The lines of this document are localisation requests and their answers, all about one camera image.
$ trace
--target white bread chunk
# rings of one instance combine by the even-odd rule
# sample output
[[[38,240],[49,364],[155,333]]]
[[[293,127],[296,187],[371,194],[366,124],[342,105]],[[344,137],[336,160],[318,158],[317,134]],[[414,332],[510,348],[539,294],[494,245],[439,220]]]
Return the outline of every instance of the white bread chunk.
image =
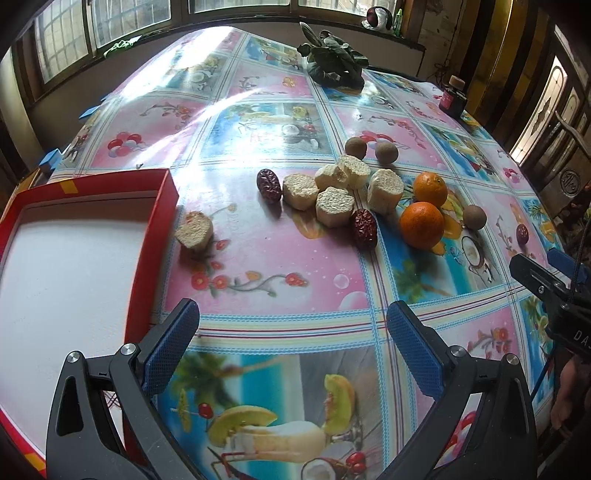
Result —
[[[174,236],[184,247],[200,253],[213,236],[212,221],[202,212],[190,212],[187,214],[187,221],[177,228]]]
[[[380,168],[369,181],[369,208],[382,215],[392,213],[402,198],[404,182],[392,170]]]
[[[328,187],[346,189],[348,180],[347,174],[336,163],[325,165],[314,175],[314,181],[321,192]]]
[[[351,155],[341,155],[337,165],[347,174],[347,186],[353,190],[363,188],[371,173],[369,167],[358,158]]]
[[[283,179],[283,198],[296,210],[307,210],[316,203],[318,187],[313,177],[292,173]]]
[[[316,218],[328,228],[345,226],[353,213],[354,205],[355,200],[347,190],[328,187],[318,194]]]

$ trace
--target table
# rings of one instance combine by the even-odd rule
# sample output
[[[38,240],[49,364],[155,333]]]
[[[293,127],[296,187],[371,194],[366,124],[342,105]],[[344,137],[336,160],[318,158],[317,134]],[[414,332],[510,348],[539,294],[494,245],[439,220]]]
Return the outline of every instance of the table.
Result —
[[[429,83],[367,70],[359,95],[319,87],[304,64],[292,47],[231,27],[187,34],[108,96],[51,178],[168,167],[181,196],[177,224],[193,210],[212,218],[214,239],[199,260],[171,235],[152,318],[183,297],[199,304],[198,334],[157,407],[212,479],[228,478],[215,464],[221,453],[259,480],[341,478],[354,450],[376,478],[432,403],[388,337],[394,300],[474,356],[517,354],[530,386],[551,349],[541,304],[512,281],[508,263],[523,252],[548,267],[545,252],[560,241],[513,160],[470,115],[456,122],[441,112]],[[418,173],[444,178],[438,254],[407,247],[395,219],[378,216],[378,246],[360,253],[313,210],[262,202],[260,168],[313,174],[354,135],[368,142],[373,170],[377,142],[398,146],[393,168],[407,184],[399,214]],[[364,207],[366,193],[354,195]],[[488,216],[477,233],[461,223],[472,203]],[[530,232],[523,249],[519,223]],[[542,424],[549,378],[534,400]],[[471,424],[472,397],[448,460]]]

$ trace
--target black cable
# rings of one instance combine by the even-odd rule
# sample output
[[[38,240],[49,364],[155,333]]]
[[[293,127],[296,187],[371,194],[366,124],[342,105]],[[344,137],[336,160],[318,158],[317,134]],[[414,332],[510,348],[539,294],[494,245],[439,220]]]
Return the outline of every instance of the black cable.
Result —
[[[445,56],[445,60],[443,60],[443,63],[434,63],[433,66],[436,68],[435,72],[433,72],[431,75],[429,75],[426,78],[426,80],[428,80],[431,77],[435,77],[435,83],[441,89],[443,89],[443,79],[445,78],[445,75],[447,74],[447,72],[449,70],[449,62],[450,62],[449,55],[452,52],[453,39],[456,38],[457,26],[460,23],[460,15],[462,14],[463,7],[464,7],[464,0],[462,0],[462,3],[460,4],[460,10],[457,13],[456,26],[453,29],[452,39],[449,42],[449,48],[447,50],[447,55]]]
[[[587,223],[585,223],[585,228],[583,229],[583,236],[581,237],[581,241],[579,243],[579,250],[577,251],[577,260],[574,264],[574,271],[573,271],[573,278],[570,279],[570,294],[569,294],[569,303],[573,301],[574,297],[574,289],[577,286],[577,278],[579,276],[579,268],[581,265],[581,257],[583,256],[583,246],[585,244],[585,237],[587,237],[587,232],[589,231],[589,226],[591,225],[591,205],[587,208],[589,214],[587,215]]]
[[[579,276],[581,257],[583,256],[583,246],[585,243],[585,237],[587,236],[587,232],[589,231],[589,226],[591,226],[591,215],[587,216],[587,223],[585,224],[585,228],[583,230],[583,238],[581,238],[581,241],[579,243],[579,250],[577,251],[576,263],[574,264],[573,278],[570,279],[569,303],[571,303],[573,301],[574,291],[575,291],[575,288],[577,285],[576,279]],[[554,345],[552,347],[552,351],[550,352],[548,358],[546,359],[546,363],[544,364],[544,368],[540,372],[540,376],[538,377],[538,380],[536,380],[536,382],[535,382],[534,389],[531,391],[531,401],[534,401],[535,395],[536,395],[536,393],[538,393],[538,390],[540,389],[540,386],[541,386],[542,382],[544,381],[544,377],[545,377],[546,373],[548,372],[548,369],[550,368],[550,362],[554,358],[555,352],[556,352],[556,342],[554,342]]]
[[[546,373],[548,372],[548,369],[550,368],[550,362],[554,359],[554,354],[556,353],[556,342],[554,342],[554,345],[552,346],[552,351],[550,352],[550,354],[548,355],[548,358],[546,359],[546,363],[544,364],[544,368],[542,369],[542,371],[540,372],[540,376],[538,377],[538,380],[536,380],[535,385],[534,385],[534,389],[531,391],[531,401],[534,401],[535,395],[536,393],[538,393],[538,390],[540,389],[542,382],[544,381],[544,377],[546,376]]]

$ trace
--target orange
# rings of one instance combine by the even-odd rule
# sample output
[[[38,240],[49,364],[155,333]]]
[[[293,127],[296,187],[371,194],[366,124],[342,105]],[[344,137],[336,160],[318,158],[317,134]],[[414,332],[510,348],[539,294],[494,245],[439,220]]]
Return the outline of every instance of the orange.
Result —
[[[447,200],[447,185],[432,171],[424,171],[414,179],[413,189],[419,202],[429,202],[439,208]]]
[[[400,216],[402,239],[411,247],[431,250],[443,237],[443,215],[428,202],[410,204]]]

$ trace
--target leaf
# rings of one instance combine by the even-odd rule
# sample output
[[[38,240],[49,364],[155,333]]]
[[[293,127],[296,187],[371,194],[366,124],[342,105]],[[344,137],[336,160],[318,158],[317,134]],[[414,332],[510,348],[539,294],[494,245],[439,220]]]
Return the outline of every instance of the leaf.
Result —
[[[310,43],[312,43],[312,45],[316,47],[322,46],[322,41],[318,38],[318,35],[314,33],[314,30],[312,30],[309,25],[305,24],[304,22],[300,22],[300,27],[302,32],[304,33],[304,36],[308,39]]]

